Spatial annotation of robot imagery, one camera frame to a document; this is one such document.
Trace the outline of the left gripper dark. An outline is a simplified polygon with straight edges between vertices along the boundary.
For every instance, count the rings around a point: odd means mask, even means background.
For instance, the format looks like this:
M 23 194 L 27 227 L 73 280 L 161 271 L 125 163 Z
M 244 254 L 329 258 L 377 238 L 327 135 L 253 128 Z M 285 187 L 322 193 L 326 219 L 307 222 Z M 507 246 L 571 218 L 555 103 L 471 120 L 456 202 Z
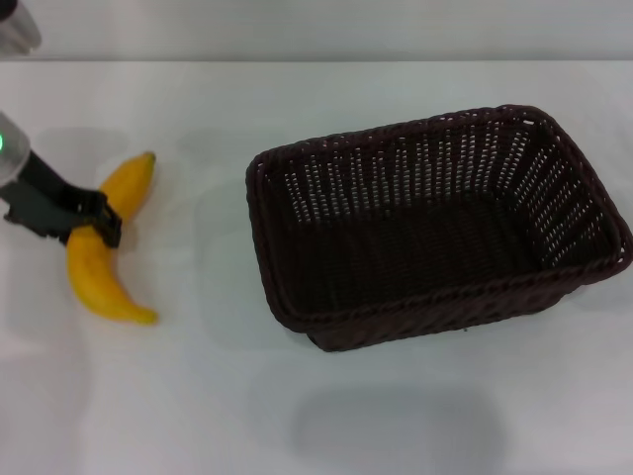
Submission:
M 18 175 L 1 186 L 1 199 L 9 205 L 7 222 L 41 238 L 66 244 L 81 216 L 97 219 L 97 232 L 107 247 L 120 245 L 123 221 L 108 206 L 106 195 L 67 182 L 34 151 Z

